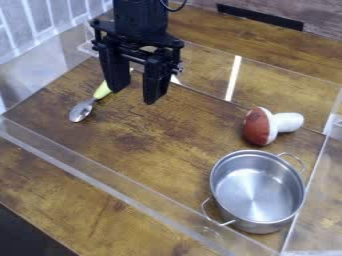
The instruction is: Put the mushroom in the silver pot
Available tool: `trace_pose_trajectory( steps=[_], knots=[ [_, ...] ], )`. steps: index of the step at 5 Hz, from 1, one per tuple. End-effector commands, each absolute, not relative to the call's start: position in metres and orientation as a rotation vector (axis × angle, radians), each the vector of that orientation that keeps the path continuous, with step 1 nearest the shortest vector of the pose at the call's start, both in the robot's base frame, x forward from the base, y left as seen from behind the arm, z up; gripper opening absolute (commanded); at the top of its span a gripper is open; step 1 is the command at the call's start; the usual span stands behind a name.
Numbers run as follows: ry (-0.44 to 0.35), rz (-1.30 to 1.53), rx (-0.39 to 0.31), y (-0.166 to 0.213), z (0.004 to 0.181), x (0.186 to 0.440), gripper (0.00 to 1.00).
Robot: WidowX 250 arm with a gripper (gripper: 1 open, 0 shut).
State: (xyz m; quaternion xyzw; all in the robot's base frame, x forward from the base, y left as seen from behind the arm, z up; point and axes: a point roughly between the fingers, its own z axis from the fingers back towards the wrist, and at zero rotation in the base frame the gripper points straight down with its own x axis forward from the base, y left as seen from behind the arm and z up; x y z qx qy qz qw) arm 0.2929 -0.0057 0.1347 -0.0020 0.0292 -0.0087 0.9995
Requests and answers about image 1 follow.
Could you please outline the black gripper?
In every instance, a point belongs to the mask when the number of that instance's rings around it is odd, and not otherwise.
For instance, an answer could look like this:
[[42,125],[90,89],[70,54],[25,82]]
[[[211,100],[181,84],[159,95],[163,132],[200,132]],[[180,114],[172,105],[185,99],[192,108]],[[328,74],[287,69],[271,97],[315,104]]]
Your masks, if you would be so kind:
[[93,20],[89,25],[94,31],[92,49],[98,53],[108,88],[117,93],[129,85],[129,62],[144,65],[143,100],[153,104],[167,93],[171,74],[183,71],[184,42],[167,32],[141,38],[119,35],[111,21]]

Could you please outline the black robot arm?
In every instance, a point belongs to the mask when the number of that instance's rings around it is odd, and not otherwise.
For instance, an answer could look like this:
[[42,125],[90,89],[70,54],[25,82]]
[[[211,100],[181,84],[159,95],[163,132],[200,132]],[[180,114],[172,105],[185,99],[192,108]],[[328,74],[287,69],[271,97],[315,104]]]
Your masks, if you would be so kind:
[[153,104],[167,94],[171,76],[183,67],[180,51],[184,42],[167,32],[168,13],[176,12],[168,0],[113,0],[113,21],[89,22],[109,90],[120,92],[131,83],[129,63],[144,68],[143,100]]

